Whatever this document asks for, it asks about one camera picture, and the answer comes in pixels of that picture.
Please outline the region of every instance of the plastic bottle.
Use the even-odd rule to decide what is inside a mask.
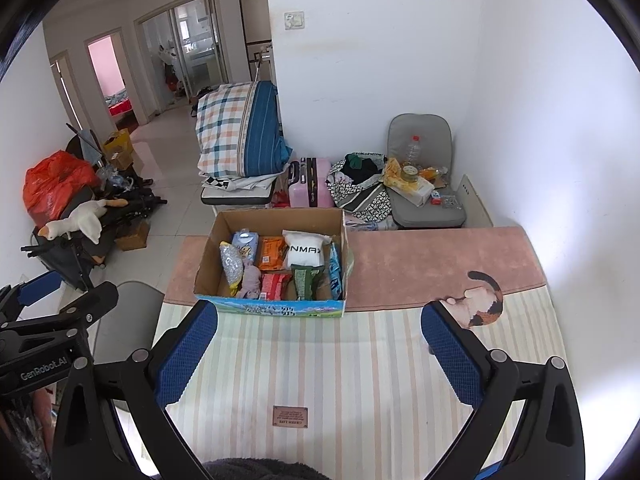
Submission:
[[[419,157],[420,157],[420,137],[417,135],[414,135],[406,147],[406,156],[404,158],[404,164],[416,166],[418,164]]]

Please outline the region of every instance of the red snack package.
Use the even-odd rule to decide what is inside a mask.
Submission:
[[[280,301],[282,299],[282,290],[286,288],[290,279],[290,272],[264,274],[262,276],[262,291],[260,293],[260,299]]]

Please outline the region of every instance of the red bedsheet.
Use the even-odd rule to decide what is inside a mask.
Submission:
[[[120,101],[118,104],[109,107],[109,113],[112,116],[116,116],[117,114],[121,114],[123,112],[128,112],[131,110],[131,101],[127,97],[124,101]]]

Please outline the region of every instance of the white plush toy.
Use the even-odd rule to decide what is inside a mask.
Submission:
[[[100,217],[107,212],[107,206],[124,207],[128,204],[129,202],[123,198],[117,200],[89,200],[89,202],[81,203],[76,207],[68,218],[48,222],[38,231],[38,234],[44,236],[47,240],[53,240],[64,233],[82,231],[84,236],[97,245],[100,242],[100,233],[102,232]]]

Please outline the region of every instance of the striped tablecloth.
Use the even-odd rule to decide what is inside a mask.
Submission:
[[[165,304],[156,340],[188,309]],[[304,462],[335,480],[424,478],[471,408],[428,353],[419,318],[419,308],[342,319],[220,314],[215,338],[167,411],[203,462],[267,457]],[[500,319],[474,332],[515,360],[566,357],[546,286],[507,295]],[[274,405],[308,408],[308,429],[274,427]],[[512,407],[488,464],[503,456],[521,409]],[[145,453],[139,440],[134,446]]]

